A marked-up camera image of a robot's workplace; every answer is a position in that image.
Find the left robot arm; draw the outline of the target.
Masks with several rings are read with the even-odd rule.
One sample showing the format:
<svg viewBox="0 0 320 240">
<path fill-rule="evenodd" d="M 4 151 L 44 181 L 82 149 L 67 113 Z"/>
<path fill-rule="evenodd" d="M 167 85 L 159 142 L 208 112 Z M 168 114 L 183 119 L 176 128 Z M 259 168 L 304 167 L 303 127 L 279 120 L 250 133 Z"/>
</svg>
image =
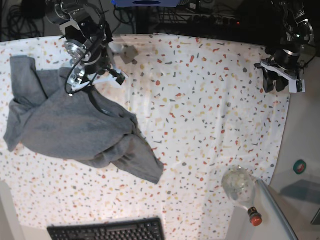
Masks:
<svg viewBox="0 0 320 240">
<path fill-rule="evenodd" d="M 315 43 L 314 29 L 305 13 L 302 0 L 272 0 L 279 13 L 283 35 L 280 43 L 267 46 L 268 58 L 261 59 L 254 66 L 262 70 L 263 90 L 270 93 L 289 88 L 290 93 L 304 93 L 305 80 L 302 74 L 310 61 L 300 60 L 303 48 Z"/>
</svg>

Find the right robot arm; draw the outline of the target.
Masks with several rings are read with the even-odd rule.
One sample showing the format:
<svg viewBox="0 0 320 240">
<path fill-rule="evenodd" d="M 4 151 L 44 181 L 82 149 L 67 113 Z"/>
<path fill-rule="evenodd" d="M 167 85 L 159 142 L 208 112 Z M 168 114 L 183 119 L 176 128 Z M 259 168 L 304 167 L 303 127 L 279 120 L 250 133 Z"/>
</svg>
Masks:
<svg viewBox="0 0 320 240">
<path fill-rule="evenodd" d="M 113 34 L 102 7 L 87 0 L 48 0 L 46 17 L 60 27 L 64 48 L 71 56 L 64 84 L 68 95 L 108 81 L 124 83 L 128 76 L 114 61 L 109 46 Z"/>
</svg>

